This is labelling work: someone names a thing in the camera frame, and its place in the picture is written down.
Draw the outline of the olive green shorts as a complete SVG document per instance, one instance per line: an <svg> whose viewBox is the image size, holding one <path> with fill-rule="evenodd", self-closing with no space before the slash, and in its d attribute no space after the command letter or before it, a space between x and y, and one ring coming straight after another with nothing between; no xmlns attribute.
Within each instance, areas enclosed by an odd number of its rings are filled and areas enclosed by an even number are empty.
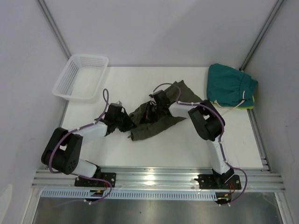
<svg viewBox="0 0 299 224"><path fill-rule="evenodd" d="M184 80L174 82L173 85L166 88L164 92L170 99L170 101L174 101L177 99L179 90L182 91L179 97L179 101L187 103L198 103L203 101L184 83ZM168 128L176 125L178 122L185 120L185 118L182 117L171 117L162 115L158 118L158 121L156 122L143 123L142 117L144 117L146 113L146 105L147 103L141 104L138 108L135 109L135 111L129 114L129 117L136 125L135 128L130 130L129 138L132 141L139 141L151 138L167 130Z"/></svg>

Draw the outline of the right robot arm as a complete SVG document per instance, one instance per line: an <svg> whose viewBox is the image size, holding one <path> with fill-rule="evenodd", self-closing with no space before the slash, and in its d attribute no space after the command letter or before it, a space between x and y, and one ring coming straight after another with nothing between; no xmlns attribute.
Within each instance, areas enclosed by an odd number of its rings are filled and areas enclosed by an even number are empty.
<svg viewBox="0 0 299 224"><path fill-rule="evenodd" d="M199 137L206 141L212 158L212 184L224 188L230 183L234 170L228 165L222 143L225 121L208 100L197 103L171 101L164 91L152 93L146 104L145 123L153 123L162 117L190 119Z"/></svg>

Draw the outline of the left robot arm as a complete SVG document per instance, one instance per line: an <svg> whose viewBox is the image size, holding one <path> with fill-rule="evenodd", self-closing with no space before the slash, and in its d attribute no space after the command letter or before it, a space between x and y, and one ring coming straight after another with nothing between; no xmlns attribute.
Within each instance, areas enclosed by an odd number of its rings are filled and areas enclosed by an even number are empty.
<svg viewBox="0 0 299 224"><path fill-rule="evenodd" d="M106 137L116 129L124 133L135 127L124 107L111 103L106 105L104 112L90 124L71 131L62 127L56 128L41 156L41 162L48 166L52 173L82 176L90 186L98 186L101 182L101 174L97 172L99 166L80 159L82 146Z"/></svg>

